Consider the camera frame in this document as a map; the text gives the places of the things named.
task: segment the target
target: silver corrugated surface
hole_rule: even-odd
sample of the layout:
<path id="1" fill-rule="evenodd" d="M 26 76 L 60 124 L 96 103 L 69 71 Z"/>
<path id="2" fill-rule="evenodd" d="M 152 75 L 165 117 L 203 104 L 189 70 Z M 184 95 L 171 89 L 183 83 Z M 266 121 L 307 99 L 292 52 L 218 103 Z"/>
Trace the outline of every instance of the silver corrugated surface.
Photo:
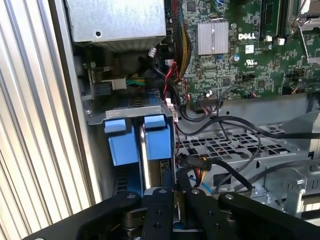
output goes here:
<path id="1" fill-rule="evenodd" d="M 0 1 L 0 106 L 0 239 L 18 240 L 92 204 L 46 0 Z"/>
<path id="2" fill-rule="evenodd" d="M 226 54 L 229 51 L 229 22 L 197 24 L 198 55 Z"/>

